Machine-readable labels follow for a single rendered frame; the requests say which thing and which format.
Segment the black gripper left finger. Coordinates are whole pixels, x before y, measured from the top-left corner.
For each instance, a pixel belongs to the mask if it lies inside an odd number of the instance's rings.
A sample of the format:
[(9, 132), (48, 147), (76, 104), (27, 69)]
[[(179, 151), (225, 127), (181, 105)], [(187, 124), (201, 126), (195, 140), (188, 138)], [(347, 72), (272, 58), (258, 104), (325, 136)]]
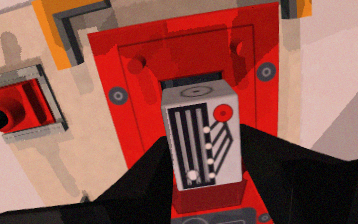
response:
[(173, 165), (161, 136), (94, 201), (0, 213), (0, 224), (171, 224)]

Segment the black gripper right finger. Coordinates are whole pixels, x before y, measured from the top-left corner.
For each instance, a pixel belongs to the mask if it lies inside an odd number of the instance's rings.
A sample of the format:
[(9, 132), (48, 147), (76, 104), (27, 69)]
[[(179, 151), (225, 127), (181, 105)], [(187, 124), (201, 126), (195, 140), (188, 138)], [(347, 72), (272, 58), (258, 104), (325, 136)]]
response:
[(244, 165), (273, 224), (358, 224), (358, 159), (341, 160), (240, 124)]

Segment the grey block with slot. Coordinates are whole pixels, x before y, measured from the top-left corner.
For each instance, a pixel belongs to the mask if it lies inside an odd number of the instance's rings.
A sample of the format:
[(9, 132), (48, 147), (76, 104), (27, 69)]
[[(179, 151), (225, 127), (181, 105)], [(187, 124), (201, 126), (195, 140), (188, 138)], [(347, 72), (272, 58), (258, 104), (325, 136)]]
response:
[(225, 79), (162, 91), (179, 191), (242, 181), (239, 96)]

